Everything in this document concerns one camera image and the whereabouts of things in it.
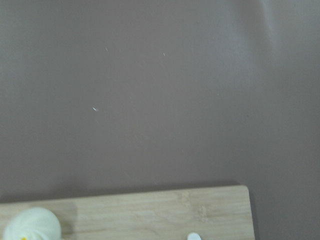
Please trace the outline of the white garlic bulb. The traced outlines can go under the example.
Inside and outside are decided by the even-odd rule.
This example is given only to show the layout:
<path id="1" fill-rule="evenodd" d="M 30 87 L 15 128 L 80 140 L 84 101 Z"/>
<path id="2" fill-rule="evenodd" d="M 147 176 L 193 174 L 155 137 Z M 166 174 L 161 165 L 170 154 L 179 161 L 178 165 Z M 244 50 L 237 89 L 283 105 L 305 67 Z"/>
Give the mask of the white garlic bulb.
<path id="1" fill-rule="evenodd" d="M 4 240 L 61 240 L 62 227 L 57 216 L 43 207 L 23 210 L 5 226 Z"/>

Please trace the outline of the white plastic spoon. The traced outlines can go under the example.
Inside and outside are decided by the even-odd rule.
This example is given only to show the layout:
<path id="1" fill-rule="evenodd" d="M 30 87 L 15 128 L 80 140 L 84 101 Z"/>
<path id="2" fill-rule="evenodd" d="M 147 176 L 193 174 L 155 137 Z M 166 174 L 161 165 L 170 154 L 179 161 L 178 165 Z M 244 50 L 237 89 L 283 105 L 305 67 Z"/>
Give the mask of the white plastic spoon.
<path id="1" fill-rule="evenodd" d="M 187 240 L 202 240 L 202 238 L 198 233 L 191 232 L 187 235 Z"/>

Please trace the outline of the bamboo cutting board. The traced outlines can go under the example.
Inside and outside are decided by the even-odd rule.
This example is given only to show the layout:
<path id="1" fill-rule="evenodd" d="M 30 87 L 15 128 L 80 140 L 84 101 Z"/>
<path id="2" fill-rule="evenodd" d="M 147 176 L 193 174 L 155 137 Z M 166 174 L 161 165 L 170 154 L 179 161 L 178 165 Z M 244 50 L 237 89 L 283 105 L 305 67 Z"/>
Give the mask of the bamboo cutting board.
<path id="1" fill-rule="evenodd" d="M 66 240 L 203 240 L 255 238 L 244 185 L 174 189 L 2 203 L 0 227 L 32 207 L 52 211 Z"/>

